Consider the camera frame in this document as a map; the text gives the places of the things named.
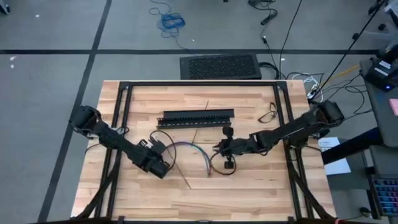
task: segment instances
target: black table frame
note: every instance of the black table frame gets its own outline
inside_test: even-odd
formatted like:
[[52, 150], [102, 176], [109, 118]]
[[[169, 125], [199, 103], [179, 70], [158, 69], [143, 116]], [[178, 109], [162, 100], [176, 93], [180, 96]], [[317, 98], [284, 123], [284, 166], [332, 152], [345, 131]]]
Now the black table frame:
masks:
[[[215, 82], [215, 81], [182, 81], [182, 82], [120, 82], [119, 87], [118, 87], [118, 94], [116, 97], [116, 104], [114, 107], [114, 113], [113, 113], [113, 120], [111, 127], [115, 128], [118, 125], [118, 118], [119, 118], [119, 111], [120, 111], [120, 106], [121, 106], [121, 100], [122, 100], [122, 95], [124, 91], [127, 91], [126, 95], [126, 103], [124, 105], [124, 113], [122, 117], [122, 128], [126, 128], [127, 126], [127, 117], [130, 109], [130, 102], [131, 102], [131, 96], [132, 96], [132, 89], [135, 86], [271, 86], [274, 91], [275, 95], [275, 102], [277, 106], [277, 114], [278, 114], [278, 119], [280, 125], [285, 124], [284, 121], [284, 115], [283, 115], [283, 110], [282, 110], [282, 103], [280, 100], [280, 95], [279, 95], [279, 90], [282, 90], [283, 95], [284, 95], [284, 100], [285, 100], [285, 105], [286, 105], [286, 111], [287, 111], [287, 116], [289, 121], [292, 121], [294, 119], [293, 117], [293, 112], [292, 112], [292, 106], [290, 104], [290, 97], [289, 97], [289, 91], [287, 89], [287, 84], [285, 81], [270, 81], [270, 82], [245, 82], [245, 81], [221, 81], [221, 82]], [[298, 172], [300, 174], [300, 177], [302, 181], [304, 182], [305, 185], [307, 185], [307, 178], [305, 176], [305, 169], [303, 165], [303, 160], [302, 156], [299, 153], [298, 150], [295, 150], [295, 154], [297, 156], [297, 168]], [[302, 218], [301, 214], [301, 209], [300, 209], [300, 202], [299, 202], [299, 196], [297, 192], [297, 186], [296, 182], [291, 176], [291, 173], [289, 169], [294, 169], [293, 166], [293, 160], [290, 155], [290, 145], [288, 141], [284, 141], [284, 151], [285, 151], [285, 158], [286, 158], [286, 163], [287, 163], [287, 168], [288, 168], [288, 174], [289, 174], [289, 182], [290, 182], [290, 189], [292, 193], [292, 200], [293, 200], [293, 205], [294, 205], [294, 210], [295, 210], [295, 216], [296, 218]], [[111, 155], [112, 155], [112, 149], [107, 149], [106, 150], [106, 155], [104, 159], [104, 166], [103, 166], [103, 171], [102, 171], [102, 176], [101, 176], [101, 183], [104, 182], [104, 179], [106, 178], [108, 172], [109, 172], [109, 165], [111, 163]], [[114, 208], [114, 200], [116, 196], [116, 189], [117, 189], [117, 184], [118, 184], [118, 176], [119, 176], [119, 170], [120, 170], [120, 162], [121, 162], [121, 151], [117, 151], [116, 157], [114, 160], [114, 169], [116, 168], [116, 175], [112, 181], [111, 184], [111, 190], [110, 190], [110, 195], [109, 195], [109, 200], [108, 204], [106, 207], [106, 217], [111, 218], [113, 214], [113, 208]], [[101, 216], [101, 209], [103, 205], [103, 198], [99, 201], [96, 209], [95, 209], [95, 218], [99, 218]], [[307, 209], [307, 217], [309, 218], [314, 218], [312, 206], [310, 202], [305, 198], [305, 207]], [[135, 223], [134, 221], [124, 221], [123, 223]], [[197, 223], [197, 222], [167, 222], [167, 223]], [[275, 224], [283, 224], [287, 222], [262, 222], [262, 223], [275, 223]]]

